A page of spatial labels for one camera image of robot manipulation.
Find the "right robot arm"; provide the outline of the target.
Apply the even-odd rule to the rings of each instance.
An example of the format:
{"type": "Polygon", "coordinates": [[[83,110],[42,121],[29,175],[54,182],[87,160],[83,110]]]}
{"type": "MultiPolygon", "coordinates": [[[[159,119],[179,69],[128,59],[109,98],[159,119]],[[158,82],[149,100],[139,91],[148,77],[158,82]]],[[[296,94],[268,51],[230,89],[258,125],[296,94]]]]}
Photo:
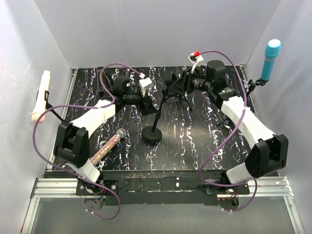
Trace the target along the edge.
{"type": "Polygon", "coordinates": [[[277,135],[266,127],[247,107],[247,94],[227,84],[226,67],[222,61],[211,60],[206,65],[202,58],[191,56],[192,66],[183,70],[180,78],[172,76],[170,89],[184,94],[194,90],[205,91],[223,114],[247,140],[251,151],[245,161],[221,175],[219,186],[231,194],[238,185],[260,178],[286,167],[289,141],[284,134],[277,135]]]}

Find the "black round-base mic stand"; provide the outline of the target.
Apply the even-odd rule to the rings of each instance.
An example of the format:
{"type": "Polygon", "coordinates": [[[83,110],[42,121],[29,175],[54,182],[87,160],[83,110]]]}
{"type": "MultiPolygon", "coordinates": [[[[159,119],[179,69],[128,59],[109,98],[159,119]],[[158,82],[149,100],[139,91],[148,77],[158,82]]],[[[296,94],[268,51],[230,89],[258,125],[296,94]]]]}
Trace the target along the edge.
{"type": "Polygon", "coordinates": [[[160,103],[158,110],[156,111],[153,125],[152,126],[145,126],[141,132],[141,136],[145,141],[154,143],[154,142],[158,142],[162,139],[162,132],[156,126],[157,126],[158,121],[160,119],[161,110],[162,110],[164,102],[167,99],[175,96],[174,92],[169,87],[176,81],[177,81],[177,76],[175,74],[173,74],[169,77],[166,77],[164,79],[166,88],[164,90],[162,90],[162,100],[161,100],[161,103],[160,103]]]}

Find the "black tripod shock-mount stand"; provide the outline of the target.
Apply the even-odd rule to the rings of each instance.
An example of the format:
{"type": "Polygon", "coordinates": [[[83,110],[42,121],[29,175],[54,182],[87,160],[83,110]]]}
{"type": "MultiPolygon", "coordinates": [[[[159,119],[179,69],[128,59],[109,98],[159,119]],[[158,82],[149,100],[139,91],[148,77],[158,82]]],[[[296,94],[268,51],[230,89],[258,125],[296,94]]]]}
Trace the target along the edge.
{"type": "Polygon", "coordinates": [[[189,103],[189,101],[188,101],[188,99],[187,99],[187,97],[186,97],[185,95],[179,94],[179,95],[177,95],[176,97],[177,97],[180,101],[184,101],[184,102],[187,103],[190,112],[193,110],[192,106],[190,105],[190,103],[189,103]]]}

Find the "teal blue microphone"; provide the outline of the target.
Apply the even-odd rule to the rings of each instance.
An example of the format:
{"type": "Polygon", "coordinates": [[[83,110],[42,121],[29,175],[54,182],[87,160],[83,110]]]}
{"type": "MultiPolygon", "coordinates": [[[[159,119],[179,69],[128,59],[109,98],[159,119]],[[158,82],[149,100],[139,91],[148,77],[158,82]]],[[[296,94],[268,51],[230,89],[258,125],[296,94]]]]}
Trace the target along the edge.
{"type": "Polygon", "coordinates": [[[273,66],[275,64],[275,59],[280,54],[281,51],[281,41],[279,39],[272,39],[267,43],[265,48],[265,60],[263,64],[263,69],[261,73],[261,80],[268,82],[273,66]]]}

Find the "glitter silver-head microphone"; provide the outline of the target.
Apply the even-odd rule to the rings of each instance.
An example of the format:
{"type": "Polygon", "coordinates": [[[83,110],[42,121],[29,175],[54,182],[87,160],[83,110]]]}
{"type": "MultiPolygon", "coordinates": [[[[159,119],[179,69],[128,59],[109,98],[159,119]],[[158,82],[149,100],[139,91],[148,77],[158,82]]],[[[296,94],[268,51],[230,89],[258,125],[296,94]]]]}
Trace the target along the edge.
{"type": "Polygon", "coordinates": [[[105,143],[105,145],[91,157],[91,163],[94,166],[97,166],[98,163],[113,149],[113,147],[118,144],[121,139],[125,138],[126,134],[127,132],[125,129],[118,129],[116,133],[105,143]]]}

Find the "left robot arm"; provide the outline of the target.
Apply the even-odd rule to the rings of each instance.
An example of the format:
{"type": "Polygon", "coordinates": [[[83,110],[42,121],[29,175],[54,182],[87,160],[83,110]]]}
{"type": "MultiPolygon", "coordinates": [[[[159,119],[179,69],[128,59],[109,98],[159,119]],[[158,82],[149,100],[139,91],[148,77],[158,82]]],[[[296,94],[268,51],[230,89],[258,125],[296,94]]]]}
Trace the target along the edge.
{"type": "Polygon", "coordinates": [[[152,99],[147,91],[153,87],[150,78],[141,78],[138,85],[133,85],[127,76],[118,76],[109,91],[115,98],[106,94],[97,102],[94,109],[88,110],[81,117],[71,121],[63,121],[59,127],[53,154],[69,165],[78,176],[89,180],[87,189],[93,195],[103,191],[104,184],[100,172],[89,159],[89,138],[106,121],[117,114],[126,105],[135,105],[143,116],[156,112],[152,99]]]}

